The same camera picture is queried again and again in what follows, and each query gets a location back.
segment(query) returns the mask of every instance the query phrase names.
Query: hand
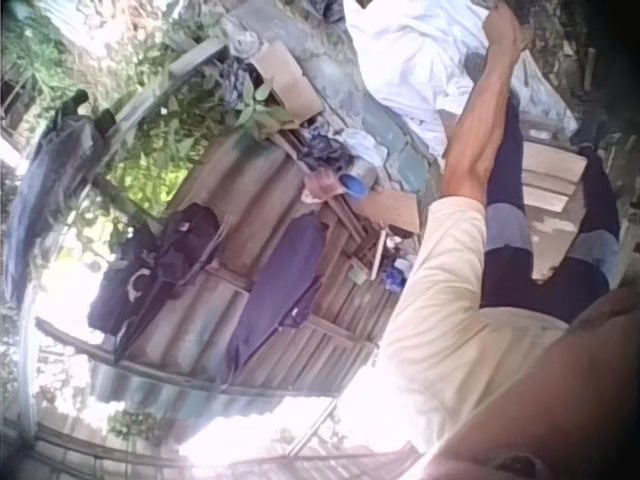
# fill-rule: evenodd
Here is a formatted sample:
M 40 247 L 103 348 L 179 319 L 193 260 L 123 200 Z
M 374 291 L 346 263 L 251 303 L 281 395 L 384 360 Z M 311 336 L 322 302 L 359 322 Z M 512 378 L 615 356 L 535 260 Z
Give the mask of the hand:
M 496 8 L 489 12 L 483 28 L 489 47 L 508 55 L 514 64 L 533 38 L 531 27 L 522 27 L 504 0 L 497 0 Z

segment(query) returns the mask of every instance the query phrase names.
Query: white cloth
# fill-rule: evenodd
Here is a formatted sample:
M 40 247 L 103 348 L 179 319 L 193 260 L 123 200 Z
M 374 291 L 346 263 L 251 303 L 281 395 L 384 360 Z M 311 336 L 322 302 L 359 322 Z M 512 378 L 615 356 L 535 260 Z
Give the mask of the white cloth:
M 487 10 L 470 0 L 375 0 L 366 9 L 344 0 L 344 9 L 367 89 L 441 159 L 447 140 L 437 111 L 462 113 L 473 87 L 463 61 L 468 52 L 487 49 Z M 516 65 L 512 87 L 523 112 L 555 121 L 567 133 L 576 129 L 529 52 Z
M 429 452 L 477 408 L 511 385 L 567 329 L 516 308 L 480 310 L 484 207 L 434 202 L 418 259 L 382 340 L 382 378 Z

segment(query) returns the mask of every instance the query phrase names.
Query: navy blue pants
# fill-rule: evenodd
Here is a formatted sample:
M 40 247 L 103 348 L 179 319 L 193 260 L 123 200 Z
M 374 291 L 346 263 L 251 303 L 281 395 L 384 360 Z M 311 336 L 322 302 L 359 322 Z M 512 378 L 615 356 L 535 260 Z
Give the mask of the navy blue pants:
M 610 289 L 618 257 L 616 197 L 590 147 L 582 178 L 586 213 L 566 257 L 544 283 L 532 279 L 533 250 L 522 193 L 523 141 L 517 109 L 507 105 L 502 144 L 487 192 L 487 246 L 480 308 L 515 307 L 571 323 Z

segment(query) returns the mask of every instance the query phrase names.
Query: shoe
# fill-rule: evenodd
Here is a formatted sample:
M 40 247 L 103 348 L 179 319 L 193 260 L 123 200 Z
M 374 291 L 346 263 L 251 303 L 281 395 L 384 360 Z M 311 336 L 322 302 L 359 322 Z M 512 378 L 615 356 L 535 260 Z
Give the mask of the shoe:
M 574 147 L 591 147 L 597 151 L 600 142 L 608 132 L 609 125 L 604 111 L 591 110 L 582 117 L 582 123 L 580 123 L 578 130 L 571 135 L 569 141 Z
M 478 83 L 478 80 L 480 80 L 482 72 L 484 72 L 486 62 L 486 55 L 480 52 L 469 52 L 467 53 L 467 56 L 464 57 L 464 71 L 469 75 L 469 78 L 474 84 Z M 520 97 L 518 94 L 513 90 L 513 88 L 509 89 L 509 94 L 511 95 L 511 100 L 516 107 L 516 110 L 520 110 Z

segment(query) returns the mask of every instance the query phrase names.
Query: beige t-shirt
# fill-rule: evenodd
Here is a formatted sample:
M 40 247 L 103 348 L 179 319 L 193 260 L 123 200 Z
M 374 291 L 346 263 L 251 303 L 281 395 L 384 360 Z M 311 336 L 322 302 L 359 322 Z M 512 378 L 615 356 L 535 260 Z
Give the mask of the beige t-shirt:
M 418 259 L 382 340 L 379 368 L 423 452 L 509 386 L 567 329 L 527 310 L 479 310 L 486 236 L 480 203 L 463 197 L 433 203 Z

